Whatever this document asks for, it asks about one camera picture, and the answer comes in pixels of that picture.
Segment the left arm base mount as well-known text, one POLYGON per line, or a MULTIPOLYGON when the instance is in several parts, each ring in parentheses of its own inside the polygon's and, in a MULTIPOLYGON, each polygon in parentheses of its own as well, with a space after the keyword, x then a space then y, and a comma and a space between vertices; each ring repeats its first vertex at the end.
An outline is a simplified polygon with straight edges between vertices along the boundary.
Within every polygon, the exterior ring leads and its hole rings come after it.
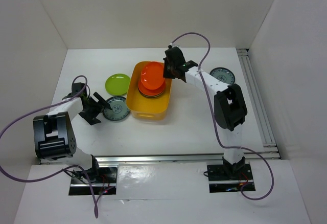
MULTIPOLYGON (((118 176, 117 166, 99 166, 98 163, 86 170, 95 196, 116 195, 116 183, 118 176)), ((71 178, 68 194, 70 196, 91 195, 89 181, 81 171, 67 170, 65 172, 71 178)))

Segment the orange plate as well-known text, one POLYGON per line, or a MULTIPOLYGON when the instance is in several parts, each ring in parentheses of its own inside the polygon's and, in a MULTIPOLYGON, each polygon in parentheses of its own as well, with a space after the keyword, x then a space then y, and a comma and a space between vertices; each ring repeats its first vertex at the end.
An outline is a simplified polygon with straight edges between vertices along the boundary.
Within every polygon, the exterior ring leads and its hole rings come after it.
POLYGON ((156 95, 161 92, 164 92, 166 89, 166 83, 164 82, 159 88, 157 89, 148 89, 146 88, 141 81, 138 82, 138 91, 141 91, 142 93, 146 95, 156 95))
POLYGON ((145 88, 155 90, 164 83, 164 66, 160 62, 149 62, 141 71, 141 83, 145 88))

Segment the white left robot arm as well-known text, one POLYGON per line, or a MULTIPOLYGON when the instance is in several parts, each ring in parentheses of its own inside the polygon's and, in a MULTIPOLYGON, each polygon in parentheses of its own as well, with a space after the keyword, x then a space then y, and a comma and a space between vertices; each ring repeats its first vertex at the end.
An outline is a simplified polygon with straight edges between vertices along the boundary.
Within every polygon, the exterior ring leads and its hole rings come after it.
POLYGON ((81 166, 83 177, 94 183, 101 177, 99 164, 95 156, 78 147, 72 120, 79 115, 89 125, 95 125, 100 123, 97 116, 112 107, 97 92, 93 99, 86 89, 85 83, 73 83, 71 92, 62 99, 63 104, 33 119, 34 145, 38 159, 81 166))

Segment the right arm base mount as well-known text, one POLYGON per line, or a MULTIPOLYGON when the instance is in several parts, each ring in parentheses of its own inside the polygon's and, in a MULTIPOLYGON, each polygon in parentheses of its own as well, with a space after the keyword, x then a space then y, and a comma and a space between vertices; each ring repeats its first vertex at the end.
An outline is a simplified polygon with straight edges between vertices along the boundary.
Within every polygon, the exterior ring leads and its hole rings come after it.
POLYGON ((255 191, 252 168, 248 162, 236 173, 228 174, 222 160, 209 161, 203 175, 208 179, 210 193, 240 192, 242 187, 244 192, 255 191))

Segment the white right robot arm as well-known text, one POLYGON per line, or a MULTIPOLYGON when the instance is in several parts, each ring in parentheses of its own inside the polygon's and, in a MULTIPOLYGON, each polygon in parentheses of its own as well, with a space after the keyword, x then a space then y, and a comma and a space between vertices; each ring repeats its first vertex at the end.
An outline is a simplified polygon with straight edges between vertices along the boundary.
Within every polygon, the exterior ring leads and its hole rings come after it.
POLYGON ((223 173, 228 179, 241 174, 245 166, 242 150, 242 125, 247 107, 241 87, 228 85, 203 71, 194 61, 186 61, 179 47, 168 46, 165 50, 163 76, 178 78, 204 91, 213 117, 219 145, 224 149, 223 173))

